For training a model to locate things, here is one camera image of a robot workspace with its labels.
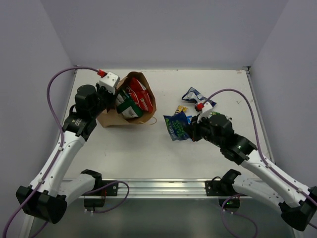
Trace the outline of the light blue snack bar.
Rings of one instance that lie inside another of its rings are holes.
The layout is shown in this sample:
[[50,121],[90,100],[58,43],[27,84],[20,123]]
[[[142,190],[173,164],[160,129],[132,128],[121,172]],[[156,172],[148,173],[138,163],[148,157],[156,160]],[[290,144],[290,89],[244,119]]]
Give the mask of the light blue snack bar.
[[193,118],[193,117],[192,117],[192,116],[187,116],[186,118],[187,118],[187,122],[188,122],[188,124],[190,124],[190,123],[191,123],[191,121],[192,121],[192,118]]

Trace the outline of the green white snack packet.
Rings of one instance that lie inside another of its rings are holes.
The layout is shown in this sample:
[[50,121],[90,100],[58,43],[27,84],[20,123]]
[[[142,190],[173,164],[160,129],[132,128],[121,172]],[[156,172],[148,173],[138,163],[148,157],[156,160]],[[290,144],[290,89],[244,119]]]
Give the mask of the green white snack packet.
[[211,114],[210,114],[210,116],[216,116],[216,115],[223,115],[223,116],[226,117],[227,120],[232,120],[232,117],[229,117],[229,116],[224,115],[224,114],[219,113],[219,112],[212,111]]

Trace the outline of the brown paper bag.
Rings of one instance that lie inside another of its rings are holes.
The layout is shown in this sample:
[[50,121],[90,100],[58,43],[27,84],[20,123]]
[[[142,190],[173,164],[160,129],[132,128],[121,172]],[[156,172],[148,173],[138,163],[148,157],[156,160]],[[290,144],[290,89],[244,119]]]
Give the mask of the brown paper bag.
[[106,111],[104,110],[103,112],[101,112],[101,114],[97,117],[99,123],[101,124],[102,127],[110,127],[110,126],[120,126],[120,125],[138,125],[138,124],[148,124],[150,125],[151,123],[149,122],[151,119],[154,119],[154,114],[157,110],[156,107],[156,99],[154,97],[154,94],[149,86],[149,83],[147,81],[147,79],[145,78],[144,74],[141,72],[136,72],[136,71],[132,71],[130,73],[128,73],[128,75],[123,78],[122,80],[119,81],[117,87],[116,87],[116,92],[118,94],[118,92],[120,90],[124,90],[126,93],[128,93],[126,91],[126,87],[128,86],[130,80],[132,78],[136,78],[137,80],[139,80],[149,91],[149,95],[151,98],[151,102],[153,105],[153,111],[151,113],[143,111],[143,115],[140,118],[134,118],[134,119],[124,119],[123,116],[121,114],[117,113],[116,110],[116,105],[114,107],[114,109],[110,110],[110,111]]

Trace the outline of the dark green snack bag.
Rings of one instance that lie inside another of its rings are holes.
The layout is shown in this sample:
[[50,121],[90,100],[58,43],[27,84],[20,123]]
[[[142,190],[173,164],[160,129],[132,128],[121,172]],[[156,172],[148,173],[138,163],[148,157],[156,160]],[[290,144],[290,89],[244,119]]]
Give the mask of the dark green snack bag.
[[130,95],[124,90],[118,92],[115,100],[116,110],[124,119],[140,118],[143,115],[142,110],[135,104]]

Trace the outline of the blue Burts crisps bag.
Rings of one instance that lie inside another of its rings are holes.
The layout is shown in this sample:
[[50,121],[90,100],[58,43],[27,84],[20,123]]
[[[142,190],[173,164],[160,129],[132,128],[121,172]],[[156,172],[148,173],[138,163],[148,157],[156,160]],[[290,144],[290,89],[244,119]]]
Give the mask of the blue Burts crisps bag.
[[188,126],[189,123],[184,112],[172,116],[164,115],[163,118],[172,141],[183,141],[191,138],[185,131],[185,127]]

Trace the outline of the yellow M&M's packet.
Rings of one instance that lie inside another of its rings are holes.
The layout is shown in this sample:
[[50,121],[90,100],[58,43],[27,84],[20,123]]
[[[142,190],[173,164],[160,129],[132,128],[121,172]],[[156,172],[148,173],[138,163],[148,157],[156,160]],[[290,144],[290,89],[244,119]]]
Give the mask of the yellow M&M's packet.
[[175,110],[175,114],[179,114],[181,112],[186,113],[187,111],[188,111],[188,108],[186,106],[179,105],[177,109]]

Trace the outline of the blue white crisps bag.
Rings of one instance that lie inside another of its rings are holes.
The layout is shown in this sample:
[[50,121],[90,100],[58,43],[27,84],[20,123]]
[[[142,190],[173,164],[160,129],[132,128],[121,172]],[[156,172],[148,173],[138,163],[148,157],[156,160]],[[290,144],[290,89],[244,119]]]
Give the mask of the blue white crisps bag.
[[195,106],[203,103],[207,98],[203,96],[197,89],[190,87],[181,98],[183,101],[194,103]]

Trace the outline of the red Chuba chips bag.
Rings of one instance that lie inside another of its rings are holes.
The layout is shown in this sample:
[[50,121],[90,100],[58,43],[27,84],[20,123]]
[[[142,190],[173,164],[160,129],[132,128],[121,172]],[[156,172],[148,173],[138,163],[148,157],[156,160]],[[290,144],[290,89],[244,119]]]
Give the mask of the red Chuba chips bag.
[[153,111],[149,91],[139,80],[133,77],[126,87],[126,91],[141,110],[149,113]]

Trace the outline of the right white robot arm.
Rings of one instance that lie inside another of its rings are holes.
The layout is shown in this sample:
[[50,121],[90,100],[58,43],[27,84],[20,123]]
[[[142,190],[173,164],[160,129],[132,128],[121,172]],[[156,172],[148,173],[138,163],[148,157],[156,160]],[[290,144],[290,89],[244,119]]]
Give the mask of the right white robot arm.
[[238,174],[220,183],[223,193],[241,193],[280,210],[282,219],[298,231],[304,231],[310,224],[317,211],[317,188],[295,180],[266,158],[259,147],[234,131],[226,116],[195,116],[185,130],[193,141],[204,139],[212,143],[225,158],[263,181],[257,183]]

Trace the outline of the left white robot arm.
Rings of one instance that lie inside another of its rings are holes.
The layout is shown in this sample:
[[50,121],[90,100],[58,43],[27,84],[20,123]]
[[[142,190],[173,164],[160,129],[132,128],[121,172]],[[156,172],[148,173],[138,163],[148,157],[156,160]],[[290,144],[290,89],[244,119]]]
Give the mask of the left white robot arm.
[[39,174],[28,187],[20,186],[16,197],[25,214],[46,222],[58,223],[67,206],[81,195],[99,194],[103,188],[102,175],[85,169],[68,185],[62,185],[74,157],[87,142],[97,125],[96,118],[114,106],[116,87],[98,82],[95,86],[80,86],[75,104],[62,126],[62,136]]

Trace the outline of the right base controller box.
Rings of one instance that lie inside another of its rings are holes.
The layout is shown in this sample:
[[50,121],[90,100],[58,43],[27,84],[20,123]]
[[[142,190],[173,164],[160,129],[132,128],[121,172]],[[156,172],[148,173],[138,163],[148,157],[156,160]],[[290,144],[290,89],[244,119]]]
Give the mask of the right base controller box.
[[235,213],[240,208],[240,197],[239,196],[233,197],[227,202],[225,201],[225,199],[219,199],[218,203],[220,207],[224,204],[223,208],[225,211]]

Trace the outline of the right black base bracket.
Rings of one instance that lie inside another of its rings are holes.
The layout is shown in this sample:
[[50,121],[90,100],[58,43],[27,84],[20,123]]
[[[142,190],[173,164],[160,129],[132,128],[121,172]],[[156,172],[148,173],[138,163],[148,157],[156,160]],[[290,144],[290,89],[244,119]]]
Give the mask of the right black base bracket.
[[211,180],[205,181],[206,196],[225,196],[225,192],[221,189],[221,177],[216,176]]

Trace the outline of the black base bracket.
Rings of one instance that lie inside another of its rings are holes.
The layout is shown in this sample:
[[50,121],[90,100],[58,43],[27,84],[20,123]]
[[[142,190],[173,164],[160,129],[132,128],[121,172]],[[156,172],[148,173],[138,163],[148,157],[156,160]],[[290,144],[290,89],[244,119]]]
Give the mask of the black base bracket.
[[119,183],[115,182],[114,180],[103,180],[102,186],[106,186],[110,183],[111,183],[111,185],[107,186],[106,188],[104,188],[103,190],[100,191],[101,196],[105,196],[105,197],[117,196]]
[[205,181],[206,196],[225,196],[225,192],[221,189],[221,177],[216,176],[211,180]]

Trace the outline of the aluminium mounting rail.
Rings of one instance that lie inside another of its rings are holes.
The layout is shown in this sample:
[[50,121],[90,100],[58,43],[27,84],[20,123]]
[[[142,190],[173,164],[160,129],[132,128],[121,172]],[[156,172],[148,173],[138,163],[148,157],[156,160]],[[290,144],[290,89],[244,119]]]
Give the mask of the aluminium mounting rail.
[[[114,180],[119,183],[117,196],[107,196],[106,198],[124,198],[126,193],[129,193],[129,199],[204,199],[204,198],[226,198],[230,193],[225,193],[225,196],[206,196],[205,181],[211,179],[122,179],[120,183],[117,179],[102,179]],[[80,196],[101,196],[100,191],[89,195]]]

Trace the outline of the left black base bracket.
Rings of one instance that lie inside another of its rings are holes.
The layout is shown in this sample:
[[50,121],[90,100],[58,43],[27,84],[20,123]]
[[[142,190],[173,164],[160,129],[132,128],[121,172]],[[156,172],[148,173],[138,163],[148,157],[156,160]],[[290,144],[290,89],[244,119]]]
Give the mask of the left black base bracket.
[[101,196],[105,196],[105,197],[117,196],[119,183],[115,182],[114,180],[103,180],[102,186],[106,186],[110,183],[111,183],[111,185],[107,186],[106,188],[104,188],[103,190],[100,191]]

